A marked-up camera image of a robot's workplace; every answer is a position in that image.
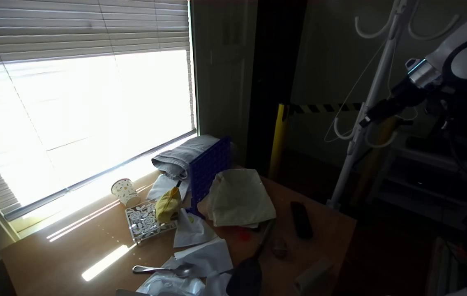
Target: white paper cup with dots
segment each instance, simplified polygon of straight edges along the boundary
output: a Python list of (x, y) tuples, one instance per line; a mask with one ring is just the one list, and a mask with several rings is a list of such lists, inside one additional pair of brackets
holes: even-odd
[(140, 197), (133, 188), (132, 180), (120, 179), (111, 187), (111, 193), (113, 193), (121, 203), (127, 208), (136, 206), (140, 202)]

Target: windowsill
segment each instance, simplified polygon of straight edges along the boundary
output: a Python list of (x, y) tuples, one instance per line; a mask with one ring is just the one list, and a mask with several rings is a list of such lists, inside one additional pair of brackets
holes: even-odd
[(186, 142), (197, 134), (189, 135), (175, 143), (170, 144), (155, 153), (146, 155), (128, 163), (118, 169), (104, 174), (93, 182), (66, 194), (40, 208), (33, 210), (23, 217), (11, 221), (12, 227), (18, 232), (20, 238), (25, 238), (34, 234), (38, 230), (44, 229), (57, 221), (60, 221), (74, 212), (89, 206), (104, 197), (113, 196), (111, 186), (116, 180), (129, 178), (132, 180), (135, 190), (141, 197), (147, 196), (149, 189), (157, 179), (160, 171), (151, 163), (151, 159), (157, 154), (173, 149), (183, 142)]

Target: yellow glove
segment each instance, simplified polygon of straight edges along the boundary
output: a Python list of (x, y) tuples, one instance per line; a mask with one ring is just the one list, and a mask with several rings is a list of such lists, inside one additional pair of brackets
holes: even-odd
[(171, 216), (178, 213), (180, 208), (179, 187), (173, 187), (156, 202), (155, 218), (159, 223), (169, 223)]

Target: black remote control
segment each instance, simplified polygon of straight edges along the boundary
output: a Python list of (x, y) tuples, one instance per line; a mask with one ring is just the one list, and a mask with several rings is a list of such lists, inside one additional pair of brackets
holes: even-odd
[(312, 225), (310, 225), (305, 206), (303, 206), (301, 202), (293, 201), (290, 202), (290, 208), (292, 210), (297, 236), (303, 239), (312, 238)]

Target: wooden table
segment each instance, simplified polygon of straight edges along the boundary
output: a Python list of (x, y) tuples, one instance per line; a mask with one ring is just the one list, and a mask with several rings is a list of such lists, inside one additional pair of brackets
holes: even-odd
[[(294, 278), (321, 257), (333, 263), (332, 284), (326, 288), (326, 294), (331, 294), (356, 221), (271, 180), (262, 178), (262, 181), (277, 212), (269, 241), (279, 236), (288, 245), (288, 256), (284, 260), (275, 258), (269, 245), (263, 251), (260, 257), (262, 295), (294, 295), (291, 289)], [(161, 266), (173, 255), (174, 230), (130, 249), (96, 277), (85, 281), (82, 274), (86, 270), (122, 245), (130, 247), (133, 244), (122, 204), (107, 207), (109, 210), (105, 212), (96, 212), (114, 201), (112, 196), (104, 197), (4, 249), (2, 258), (18, 296), (113, 296), (116, 289), (136, 290), (149, 275), (133, 274), (134, 265)], [(296, 237), (291, 201), (305, 204), (314, 230), (311, 240)], [(53, 242), (49, 241), (48, 236), (68, 225), (66, 230), (74, 229)], [(251, 256), (259, 242), (260, 234), (257, 233), (253, 233), (249, 240), (240, 240), (239, 227), (214, 229), (227, 241), (234, 266)]]

